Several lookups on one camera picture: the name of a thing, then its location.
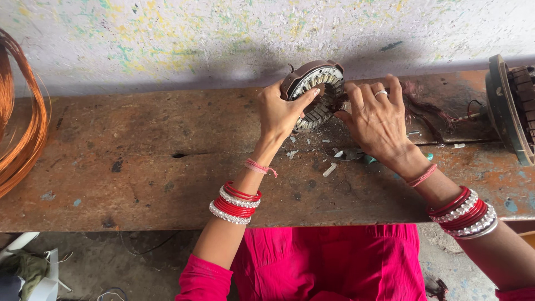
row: cloth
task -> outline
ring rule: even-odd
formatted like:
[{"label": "cloth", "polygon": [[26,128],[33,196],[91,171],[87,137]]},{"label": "cloth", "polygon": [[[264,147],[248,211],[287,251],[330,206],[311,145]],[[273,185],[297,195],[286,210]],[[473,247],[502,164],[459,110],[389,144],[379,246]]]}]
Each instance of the cloth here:
[{"label": "cloth", "polygon": [[[175,301],[424,301],[416,225],[246,229],[231,271],[189,257]],[[496,291],[533,299],[535,288]]]},{"label": "cloth", "polygon": [[0,273],[0,301],[20,301],[19,292],[24,280],[17,275]]},{"label": "cloth", "polygon": [[26,301],[35,287],[50,272],[50,264],[43,258],[32,256],[24,250],[13,250],[12,256],[0,264],[0,271],[20,276],[26,282],[22,286],[21,300]]}]

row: white wall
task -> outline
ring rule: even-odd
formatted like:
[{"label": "white wall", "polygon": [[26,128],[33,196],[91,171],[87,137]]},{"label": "white wall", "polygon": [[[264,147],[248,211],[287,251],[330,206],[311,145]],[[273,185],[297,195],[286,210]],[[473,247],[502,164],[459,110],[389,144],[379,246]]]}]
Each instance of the white wall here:
[{"label": "white wall", "polygon": [[0,9],[0,27],[51,95],[262,86],[287,63],[328,58],[350,79],[485,69],[498,53],[535,63],[534,0],[2,0]]}]

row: woman's right hand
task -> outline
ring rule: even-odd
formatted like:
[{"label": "woman's right hand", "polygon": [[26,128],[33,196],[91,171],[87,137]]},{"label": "woman's right hand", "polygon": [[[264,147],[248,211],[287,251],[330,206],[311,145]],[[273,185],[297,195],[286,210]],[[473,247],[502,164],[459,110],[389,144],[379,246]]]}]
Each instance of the woman's right hand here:
[{"label": "woman's right hand", "polygon": [[345,84],[351,102],[351,114],[340,110],[334,115],[349,128],[351,136],[362,150],[391,169],[395,161],[417,147],[407,138],[405,127],[405,106],[400,82],[388,74],[389,98],[382,83],[357,86],[353,82]]}]

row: wooden workbench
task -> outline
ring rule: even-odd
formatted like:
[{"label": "wooden workbench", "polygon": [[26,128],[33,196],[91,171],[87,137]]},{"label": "wooden workbench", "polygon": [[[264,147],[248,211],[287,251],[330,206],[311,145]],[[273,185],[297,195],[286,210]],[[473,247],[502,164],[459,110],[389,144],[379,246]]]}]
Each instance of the wooden workbench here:
[{"label": "wooden workbench", "polygon": [[[423,87],[423,100],[464,116],[470,100],[486,101],[485,73],[410,80]],[[211,216],[209,202],[253,151],[260,90],[53,97],[47,146],[29,175],[0,200],[0,231],[203,227]],[[14,133],[12,125],[25,120],[25,103],[17,100],[4,141]],[[444,129],[441,121],[433,122]],[[422,136],[411,139],[422,151],[434,154],[433,162],[447,176],[490,200],[500,217],[535,218],[535,169],[521,167],[488,125],[463,122],[445,134],[449,144],[467,143],[459,149],[437,147],[419,122],[407,130],[420,130]],[[355,146],[336,118],[296,138],[296,143],[288,139],[273,160],[279,177],[265,177],[251,227],[429,220],[419,195],[380,163],[334,159],[333,147]],[[286,155],[291,150],[299,150],[292,160]],[[339,166],[324,178],[331,162]]]}]

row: pink sleeve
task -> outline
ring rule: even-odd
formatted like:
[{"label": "pink sleeve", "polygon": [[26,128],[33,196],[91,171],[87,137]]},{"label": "pink sleeve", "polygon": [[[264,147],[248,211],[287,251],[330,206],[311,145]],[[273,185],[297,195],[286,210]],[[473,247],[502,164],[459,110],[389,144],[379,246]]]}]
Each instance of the pink sleeve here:
[{"label": "pink sleeve", "polygon": [[180,294],[174,300],[226,301],[230,292],[231,276],[231,271],[191,254],[178,280]]},{"label": "pink sleeve", "polygon": [[512,291],[496,290],[500,301],[535,301],[535,288],[524,288]]}]

